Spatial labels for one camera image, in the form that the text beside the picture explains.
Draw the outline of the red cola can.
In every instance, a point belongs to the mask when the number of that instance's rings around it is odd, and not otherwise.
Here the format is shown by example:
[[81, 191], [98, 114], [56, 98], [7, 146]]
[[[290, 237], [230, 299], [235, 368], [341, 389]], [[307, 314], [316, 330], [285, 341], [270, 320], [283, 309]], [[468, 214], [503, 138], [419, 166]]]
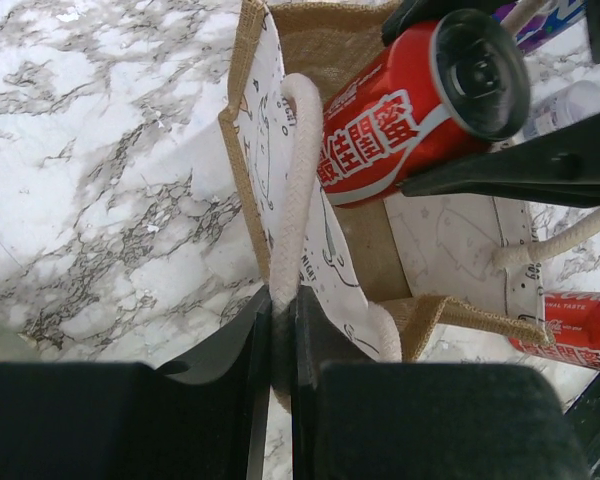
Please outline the red cola can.
[[477, 9], [408, 27], [324, 106], [318, 179], [352, 207], [516, 134], [530, 81], [514, 37]]
[[545, 295], [545, 326], [555, 343], [511, 338], [518, 351], [600, 371], [600, 293], [552, 292]]

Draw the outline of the red cola can front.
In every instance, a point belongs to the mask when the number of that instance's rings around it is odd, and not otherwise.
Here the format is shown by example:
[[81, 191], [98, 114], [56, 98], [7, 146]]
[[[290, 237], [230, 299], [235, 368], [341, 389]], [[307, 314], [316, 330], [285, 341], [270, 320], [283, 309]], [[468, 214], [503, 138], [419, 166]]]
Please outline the red cola can front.
[[555, 343], [511, 338], [518, 351], [600, 371], [600, 293], [552, 292], [545, 295], [545, 326]]

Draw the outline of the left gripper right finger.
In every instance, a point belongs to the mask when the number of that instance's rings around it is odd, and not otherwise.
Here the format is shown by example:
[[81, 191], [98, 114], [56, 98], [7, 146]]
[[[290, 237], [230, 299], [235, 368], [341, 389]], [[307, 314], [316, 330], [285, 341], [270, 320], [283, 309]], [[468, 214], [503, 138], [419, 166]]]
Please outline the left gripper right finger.
[[290, 308], [297, 479], [585, 479], [558, 397], [512, 364], [378, 363], [314, 291]]

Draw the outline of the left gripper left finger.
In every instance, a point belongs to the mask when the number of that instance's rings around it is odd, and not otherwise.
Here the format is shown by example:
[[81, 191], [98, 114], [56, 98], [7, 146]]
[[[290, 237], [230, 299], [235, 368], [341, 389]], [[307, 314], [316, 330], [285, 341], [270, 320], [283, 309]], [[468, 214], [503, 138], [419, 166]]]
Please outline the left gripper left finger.
[[258, 479], [271, 299], [141, 362], [0, 362], [0, 479]]

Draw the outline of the purple Fanta can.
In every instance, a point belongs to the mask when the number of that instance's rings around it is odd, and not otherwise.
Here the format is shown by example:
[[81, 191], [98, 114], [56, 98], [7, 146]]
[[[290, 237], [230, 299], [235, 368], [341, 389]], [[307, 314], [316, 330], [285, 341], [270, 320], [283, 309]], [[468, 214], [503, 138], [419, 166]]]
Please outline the purple Fanta can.
[[530, 54], [563, 33], [585, 17], [586, 1], [545, 1], [516, 36], [516, 44], [524, 55]]

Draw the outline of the jute canvas tote bag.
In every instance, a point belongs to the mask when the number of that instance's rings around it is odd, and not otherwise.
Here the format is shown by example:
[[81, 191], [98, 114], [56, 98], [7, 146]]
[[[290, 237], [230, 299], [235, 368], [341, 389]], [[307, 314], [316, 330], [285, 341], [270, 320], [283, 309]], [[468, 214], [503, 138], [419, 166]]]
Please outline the jute canvas tote bag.
[[291, 401], [301, 287], [366, 358], [412, 362], [440, 324], [600, 370], [563, 341], [545, 262], [600, 232], [577, 182], [600, 115], [526, 143], [531, 84], [490, 1], [246, 1], [219, 124], [273, 302], [273, 391]]

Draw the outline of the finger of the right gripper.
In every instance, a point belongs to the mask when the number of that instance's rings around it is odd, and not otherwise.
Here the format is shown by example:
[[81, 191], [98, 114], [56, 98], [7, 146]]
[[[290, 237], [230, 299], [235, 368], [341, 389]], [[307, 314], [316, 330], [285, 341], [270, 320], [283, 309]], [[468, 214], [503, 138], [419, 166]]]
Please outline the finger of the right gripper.
[[406, 197], [471, 193], [538, 203], [600, 206], [600, 113], [496, 153], [472, 155], [400, 184]]
[[408, 27], [441, 19], [455, 10], [470, 8], [495, 12], [495, 0], [404, 0], [382, 25], [382, 42], [393, 43]]

